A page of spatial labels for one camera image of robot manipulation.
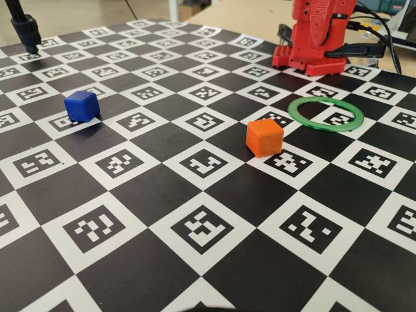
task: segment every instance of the blue cube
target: blue cube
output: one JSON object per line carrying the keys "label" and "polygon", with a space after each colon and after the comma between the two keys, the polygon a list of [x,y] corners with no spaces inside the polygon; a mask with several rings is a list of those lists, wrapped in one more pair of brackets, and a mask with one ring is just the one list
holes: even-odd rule
{"label": "blue cube", "polygon": [[98,99],[95,93],[76,91],[66,97],[65,108],[73,122],[89,122],[99,114]]}

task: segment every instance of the plastic cube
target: plastic cube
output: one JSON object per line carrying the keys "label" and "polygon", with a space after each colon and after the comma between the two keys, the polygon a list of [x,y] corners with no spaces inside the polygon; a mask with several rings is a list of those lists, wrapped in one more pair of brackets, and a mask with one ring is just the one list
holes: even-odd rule
{"label": "plastic cube", "polygon": [[64,100],[68,118],[73,122],[89,122],[99,114],[95,93],[76,91]]}
{"label": "plastic cube", "polygon": [[283,129],[272,119],[256,120],[247,125],[246,145],[256,157],[280,153]]}

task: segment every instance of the black wire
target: black wire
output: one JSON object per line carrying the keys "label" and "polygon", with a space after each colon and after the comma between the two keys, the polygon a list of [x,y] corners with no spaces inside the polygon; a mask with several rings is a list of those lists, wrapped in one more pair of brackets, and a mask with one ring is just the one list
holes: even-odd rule
{"label": "black wire", "polygon": [[130,6],[129,0],[124,0],[125,3],[127,4],[127,6],[129,7],[130,12],[132,13],[132,15],[134,16],[135,20],[137,20],[137,16],[135,14],[135,11],[133,11],[133,9]]}

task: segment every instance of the black square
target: black square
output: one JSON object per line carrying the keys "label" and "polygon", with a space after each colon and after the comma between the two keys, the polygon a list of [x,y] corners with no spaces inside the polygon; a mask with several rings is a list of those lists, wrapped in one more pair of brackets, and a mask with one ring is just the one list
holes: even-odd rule
{"label": "black square", "polygon": [[[247,164],[206,190],[206,193],[254,226],[266,220],[295,192],[294,188],[284,182]],[[261,209],[254,209],[259,206],[259,200]]]}
{"label": "black square", "polygon": [[40,224],[45,224],[104,192],[101,184],[78,164],[18,190]]}
{"label": "black square", "polygon": [[159,161],[165,161],[200,141],[201,139],[197,136],[172,123],[167,123],[131,139],[131,142]]}
{"label": "black square", "polygon": [[341,226],[305,205],[296,210],[279,228],[318,254],[322,254],[342,230]]}
{"label": "black square", "polygon": [[238,60],[236,58],[233,57],[224,57],[221,58],[219,60],[215,60],[213,62],[210,63],[211,65],[217,66],[219,68],[223,68],[225,70],[229,70],[229,71],[233,71],[236,70],[237,68],[243,67],[245,65],[249,65],[249,63],[243,61],[243,60]]}
{"label": "black square", "polygon": [[415,161],[416,136],[411,133],[377,122],[359,140],[411,162]]}
{"label": "black square", "polygon": [[196,60],[192,60],[191,58],[189,59],[187,57],[179,57],[175,60],[169,60],[168,62],[165,62],[163,65],[182,72],[183,70],[187,70],[188,68],[196,67],[201,64],[201,62],[197,62]]}
{"label": "black square", "polygon": [[194,85],[201,83],[200,80],[185,75],[184,73],[177,73],[166,78],[162,78],[157,81],[158,85],[161,85],[174,92],[179,92],[184,89],[190,88]]}
{"label": "black square", "polygon": [[416,241],[415,220],[415,211],[402,205],[387,227]]}
{"label": "black square", "polygon": [[258,230],[204,274],[243,311],[300,311],[326,276]]}
{"label": "black square", "polygon": [[224,123],[224,121],[220,118],[210,115],[207,112],[202,112],[201,114],[192,117],[185,122],[203,132],[211,130],[212,128]]}
{"label": "black square", "polygon": [[309,159],[283,149],[280,153],[271,156],[264,163],[292,177],[297,177],[312,162]]}
{"label": "black square", "polygon": [[230,91],[236,92],[240,89],[246,88],[255,83],[254,80],[245,78],[235,73],[227,73],[221,77],[215,78],[210,81],[214,85],[221,86],[222,88],[228,89]]}
{"label": "black square", "polygon": [[396,161],[365,148],[361,148],[348,163],[382,178],[385,178],[397,164]]}
{"label": "black square", "polygon": [[333,161],[354,140],[339,133],[299,127],[286,136],[285,141],[327,161]]}
{"label": "black square", "polygon": [[365,81],[360,79],[342,76],[342,75],[327,75],[318,80],[319,83],[324,83],[328,86],[334,86],[349,92],[354,91],[359,86],[363,85]]}
{"label": "black square", "polygon": [[235,120],[242,120],[263,107],[265,107],[263,104],[235,93],[209,105],[210,109],[214,109]]}
{"label": "black square", "polygon": [[0,205],[0,237],[19,227],[6,204]]}
{"label": "black square", "polygon": [[173,94],[146,105],[147,109],[167,120],[174,120],[201,107],[202,106],[196,102],[180,96],[179,94]]}
{"label": "black square", "polygon": [[115,236],[125,226],[104,206],[84,214],[63,226],[71,240],[84,254]]}
{"label": "black square", "polygon": [[145,83],[148,83],[148,81],[133,75],[132,73],[127,73],[125,75],[107,79],[101,83],[116,92],[121,92],[136,86],[144,85]]}
{"label": "black square", "polygon": [[48,149],[44,149],[43,151],[14,161],[13,165],[23,177],[30,177],[59,163],[60,161]]}
{"label": "black square", "polygon": [[369,223],[391,193],[334,164],[325,167],[301,191],[362,226]]}
{"label": "black square", "polygon": [[291,92],[294,92],[308,83],[311,83],[309,80],[288,75],[287,73],[278,73],[275,76],[265,79],[263,82],[273,86],[278,86],[279,88]]}
{"label": "black square", "polygon": [[[203,255],[234,227],[202,205],[170,228]],[[202,240],[198,236],[200,233],[209,235],[209,238],[215,236]]]}
{"label": "black square", "polygon": [[199,278],[150,230],[77,276],[103,311],[146,312],[159,312]]}
{"label": "black square", "polygon": [[208,138],[207,141],[245,162],[253,158],[253,154],[244,144],[246,133],[246,125],[236,123],[211,138]]}
{"label": "black square", "polygon": [[0,259],[2,311],[20,311],[73,275],[41,228],[0,249]]}
{"label": "black square", "polygon": [[0,133],[0,160],[49,142],[51,138],[35,123]]}
{"label": "black square", "polygon": [[380,311],[413,311],[414,268],[414,254],[364,229],[330,277]]}
{"label": "black square", "polygon": [[124,141],[125,139],[116,131],[102,123],[97,123],[64,136],[56,142],[74,159],[81,161]]}
{"label": "black square", "polygon": [[194,155],[180,162],[186,169],[202,178],[213,174],[227,163],[227,161],[206,149],[201,149]]}

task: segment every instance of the white square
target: white square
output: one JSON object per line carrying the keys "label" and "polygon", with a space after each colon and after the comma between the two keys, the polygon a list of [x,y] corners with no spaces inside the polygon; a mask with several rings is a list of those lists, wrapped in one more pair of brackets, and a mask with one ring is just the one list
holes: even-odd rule
{"label": "white square", "polygon": [[203,278],[198,278],[161,312],[185,311],[192,309],[200,302],[202,302],[205,307],[235,309],[234,305],[225,299],[214,287],[207,283],[207,281]]}
{"label": "white square", "polygon": [[172,121],[203,140],[236,124],[237,121],[208,107],[201,107]]}
{"label": "white square", "polygon": [[179,72],[177,70],[174,70],[173,68],[170,68],[162,64],[154,64],[145,68],[141,68],[139,70],[132,71],[132,73],[145,80],[156,81],[162,78],[175,75]]}
{"label": "white square", "polygon": [[[107,165],[114,167],[113,172],[121,172],[121,174],[116,177],[111,177],[108,173],[106,173],[106,171],[97,165],[98,161],[108,159],[109,157],[111,157],[111,160],[107,162]],[[126,170],[126,167],[123,167],[122,165],[124,163],[131,162],[132,157],[137,157],[142,163],[132,169]],[[150,168],[157,166],[160,164],[160,161],[147,154],[143,149],[137,147],[132,142],[125,141],[85,159],[79,164],[107,190],[111,190],[114,187],[117,187],[118,185],[121,185],[142,174]]]}
{"label": "white square", "polygon": [[[64,226],[101,206],[107,208],[124,228],[84,253],[68,235]],[[146,226],[111,193],[106,192],[88,203],[49,221],[42,228],[73,272],[77,274],[143,232]]]}
{"label": "white square", "polygon": [[236,39],[228,42],[228,44],[231,44],[236,47],[241,47],[243,49],[251,49],[253,47],[257,47],[261,45],[264,42],[263,39],[259,39],[253,36],[248,36],[247,34],[241,34]]}
{"label": "white square", "polygon": [[[295,157],[306,159],[311,163],[302,170],[299,166],[301,166],[303,162],[297,164],[293,158],[294,155]],[[276,166],[271,166],[265,163],[270,158],[276,159]],[[289,143],[283,142],[281,153],[268,157],[254,157],[247,163],[265,172],[266,174],[279,179],[291,187],[300,190],[304,185],[306,185],[306,183],[311,181],[320,171],[322,171],[329,162],[300,148],[290,145]]]}
{"label": "white square", "polygon": [[187,34],[186,31],[181,31],[180,29],[163,29],[162,31],[156,31],[154,34],[166,38],[173,38],[177,36],[182,36],[183,34]]}
{"label": "white square", "polygon": [[356,88],[352,93],[390,105],[396,105],[408,94],[405,91],[369,81]]}
{"label": "white square", "polygon": [[212,26],[202,26],[201,28],[197,29],[196,31],[190,32],[190,34],[195,34],[199,37],[213,37],[216,34],[219,34],[222,29],[218,27]]}
{"label": "white square", "polygon": [[279,126],[283,129],[283,137],[288,136],[302,125],[296,120],[293,120],[291,115],[289,115],[284,110],[280,110],[271,106],[259,109],[257,112],[245,117],[245,119],[241,120],[240,122],[244,125],[247,125],[249,122],[254,120],[261,120],[266,118],[271,118],[279,124]]}
{"label": "white square", "polygon": [[78,71],[73,69],[72,67],[66,64],[61,64],[46,69],[34,71],[33,75],[37,76],[37,78],[46,83],[48,81],[73,75],[77,72]]}
{"label": "white square", "polygon": [[253,79],[256,81],[263,81],[267,78],[273,77],[278,74],[280,71],[275,70],[271,67],[266,67],[258,64],[249,64],[243,67],[240,67],[236,70],[233,70],[233,73],[237,75]]}
{"label": "white square", "polygon": [[90,293],[84,288],[77,276],[72,276],[44,294],[20,312],[52,311],[61,302],[67,301],[73,312],[100,312]]}
{"label": "white square", "polygon": [[129,29],[128,31],[120,31],[118,34],[128,38],[136,38],[146,36],[148,34],[151,34],[151,32],[145,29]]}
{"label": "white square", "polygon": [[169,50],[157,50],[150,53],[142,54],[141,57],[146,60],[150,60],[154,63],[163,63],[169,60],[175,60],[182,57],[179,53]]}
{"label": "white square", "polygon": [[[19,162],[26,157],[28,157],[26,162]],[[0,169],[13,187],[19,189],[76,163],[70,154],[55,141],[51,141],[3,159],[0,161]]]}
{"label": "white square", "polygon": [[50,55],[45,51],[40,50],[38,51],[38,54],[30,54],[28,52],[24,52],[17,55],[12,55],[10,58],[18,64],[24,64],[34,62],[36,60],[46,59],[47,57],[50,57]]}
{"label": "white square", "polygon": [[[209,154],[209,156],[204,160],[199,161],[198,155],[201,151]],[[189,149],[186,149],[163,163],[202,190],[209,188],[211,185],[220,181],[223,177],[232,173],[232,171],[244,164],[241,160],[206,141],[202,141]]]}
{"label": "white square", "polygon": [[100,121],[97,118],[93,118],[89,122],[72,122],[68,118],[67,112],[64,111],[38,120],[36,121],[36,124],[53,140],[56,140],[68,134],[88,128],[91,125],[98,124],[99,122]]}
{"label": "white square", "polygon": [[[358,153],[366,153],[368,156],[354,160]],[[332,163],[389,190],[395,189],[413,164],[407,159],[360,141],[351,143]]]}
{"label": "white square", "polygon": [[229,73],[228,70],[219,68],[211,64],[201,64],[196,67],[183,70],[182,72],[187,74],[188,76],[197,78],[202,81],[210,81],[212,79],[221,77],[226,73]]}
{"label": "white square", "polygon": [[18,224],[17,227],[10,228],[0,236],[0,249],[39,228],[38,221],[14,190],[0,197],[0,229],[5,226],[10,227],[15,223]]}
{"label": "white square", "polygon": [[[311,120],[313,122],[318,122],[320,124],[325,124],[325,125],[342,125],[342,124],[351,122],[353,118],[354,118],[354,114],[352,114],[348,110],[344,110],[336,106],[329,106],[327,109],[325,109],[320,114],[316,115]],[[359,126],[358,128],[352,131],[343,131],[343,132],[338,132],[338,133],[340,135],[344,135],[346,137],[350,137],[350,138],[357,140],[368,129],[370,129],[375,123],[376,122],[373,119],[365,117],[363,124]]]}
{"label": "white square", "polygon": [[2,110],[0,112],[0,133],[31,123],[32,120],[19,108]]}
{"label": "white square", "polygon": [[215,60],[220,60],[226,56],[227,55],[223,53],[211,51],[211,50],[199,50],[199,51],[192,52],[186,55],[186,57],[192,60],[196,60],[197,62],[203,62],[203,63],[210,63]]}
{"label": "white square", "polygon": [[131,101],[142,106],[158,101],[167,96],[171,96],[174,93],[175,92],[163,88],[155,83],[142,84],[132,89],[120,92],[120,94],[125,96],[127,99],[130,99]]}
{"label": "white square", "polygon": [[182,90],[178,94],[206,106],[232,94],[232,92],[215,84],[204,82]]}
{"label": "white square", "polygon": [[345,65],[344,72],[341,73],[341,75],[361,79],[364,81],[370,81],[371,79],[376,77],[380,72],[381,70],[377,68],[347,64]]}
{"label": "white square", "polygon": [[128,21],[126,24],[128,24],[128,26],[133,27],[133,28],[144,28],[144,27],[156,25],[154,21],[149,21],[147,19],[138,19],[135,21]]}
{"label": "white square", "polygon": [[378,121],[416,135],[416,112],[412,110],[394,106]]}
{"label": "white square", "polygon": [[322,96],[324,98],[343,99],[350,93],[316,81],[309,83],[294,92],[299,96]]}
{"label": "white square", "polygon": [[[199,220],[195,220],[195,223],[193,223],[191,220],[192,217],[195,219],[193,213],[196,210],[201,210],[208,216],[214,215],[220,219],[220,221],[217,220],[219,222],[212,224],[210,221],[200,218],[203,223]],[[189,223],[187,223],[188,225],[182,223],[185,218],[191,219]],[[220,240],[218,240],[208,250],[200,253],[172,229],[172,227],[177,224],[180,226],[188,226],[189,229],[192,226],[194,229],[200,228],[201,226],[210,227],[209,234],[207,235],[202,233],[195,235],[194,237],[190,236],[190,239],[192,239],[192,242],[196,245],[198,244],[197,241],[203,238],[203,236],[206,236],[208,242],[211,242],[213,239],[216,239],[219,235],[221,235],[220,229],[232,229],[226,233],[225,236],[221,237]],[[244,240],[255,228],[239,215],[222,205],[219,201],[216,201],[208,194],[202,192],[158,222],[154,223],[150,229],[178,256],[180,256],[184,262],[193,268],[199,275],[203,275],[232,249],[234,249],[236,245]]]}
{"label": "white square", "polygon": [[96,28],[90,28],[83,31],[88,37],[91,38],[101,38],[108,36],[110,34],[115,34],[114,31],[107,27],[96,27]]}
{"label": "white square", "polygon": [[349,291],[333,279],[326,278],[304,306],[302,312],[331,311],[336,302],[345,308],[344,311],[378,311],[352,291]]}
{"label": "white square", "polygon": [[266,53],[263,53],[260,51],[254,51],[254,50],[242,50],[242,51],[233,53],[230,56],[233,57],[234,59],[243,60],[245,62],[250,62],[250,63],[256,63],[261,60],[265,60],[268,57],[271,57],[270,54],[266,54]]}
{"label": "white square", "polygon": [[95,81],[104,81],[124,75],[128,71],[114,64],[106,64],[90,68],[89,70],[83,71],[83,73]]}
{"label": "white square", "polygon": [[188,42],[189,45],[198,47],[200,49],[211,49],[213,47],[222,46],[224,43],[220,40],[215,40],[211,38],[201,38],[195,41]]}
{"label": "white square", "polygon": [[70,43],[71,46],[79,50],[89,49],[91,47],[104,46],[105,44],[106,43],[104,41],[95,38],[82,39]]}
{"label": "white square", "polygon": [[92,92],[95,93],[98,99],[106,98],[107,96],[112,96],[116,94],[114,90],[111,90],[109,87],[105,86],[101,83],[90,83],[84,86],[79,86],[78,88],[65,91],[62,93],[64,97],[68,97],[76,91],[85,91],[85,92]]}
{"label": "white square", "polygon": [[30,73],[29,70],[24,68],[22,65],[11,65],[0,68],[0,81],[6,80],[13,77],[18,77]]}
{"label": "white square", "polygon": [[134,38],[126,38],[109,43],[110,46],[112,45],[117,49],[129,49],[131,47],[143,46],[144,44],[145,43],[143,41]]}
{"label": "white square", "polygon": [[287,73],[289,75],[299,77],[299,78],[309,80],[309,81],[318,81],[319,79],[324,77],[324,75],[308,76],[308,75],[305,75],[304,72],[298,70],[297,68],[287,68],[286,70],[283,70],[283,73]]}
{"label": "white square", "polygon": [[91,53],[83,50],[75,50],[70,52],[63,52],[53,55],[57,60],[62,63],[78,62],[79,60],[86,60],[94,57]]}
{"label": "white square", "polygon": [[138,107],[115,117],[106,119],[104,124],[128,140],[168,123],[145,107]]}
{"label": "white square", "polygon": [[[304,207],[308,208],[312,213],[308,213]],[[311,239],[311,244],[317,242],[315,239],[319,234],[317,233],[319,231],[317,229],[311,230],[308,226],[313,223],[316,218],[323,217],[327,222],[331,222],[341,228],[321,253],[315,251],[300,239],[294,238],[280,228],[295,213],[301,213],[303,210],[306,212],[302,213],[302,217],[304,216],[305,218],[302,222],[302,226],[305,229],[299,236]],[[363,231],[363,227],[359,224],[336,213],[334,210],[322,205],[301,192],[297,192],[289,198],[282,206],[272,213],[258,229],[325,275],[331,273]]]}
{"label": "white square", "polygon": [[111,51],[97,56],[97,58],[108,63],[117,63],[123,60],[133,59],[135,57],[138,57],[138,55],[127,50]]}
{"label": "white square", "polygon": [[416,255],[416,201],[392,192],[366,228]]}
{"label": "white square", "polygon": [[65,46],[66,42],[59,38],[58,36],[49,37],[49,38],[42,38],[42,43],[38,44],[39,50],[44,50],[49,47],[59,47]]}
{"label": "white square", "polygon": [[13,90],[6,93],[6,96],[11,99],[17,106],[39,101],[40,99],[48,98],[59,94],[54,88],[47,83],[38,83],[32,86],[26,86],[19,90]]}
{"label": "white square", "polygon": [[182,41],[173,39],[173,38],[163,38],[156,41],[152,41],[148,43],[153,47],[158,47],[159,49],[170,49],[172,47],[179,47],[185,44]]}
{"label": "white square", "polygon": [[283,98],[286,98],[291,92],[272,86],[271,84],[258,82],[247,86],[244,89],[241,89],[236,92],[241,96],[246,98],[253,99],[254,101],[260,102],[264,105],[273,104]]}

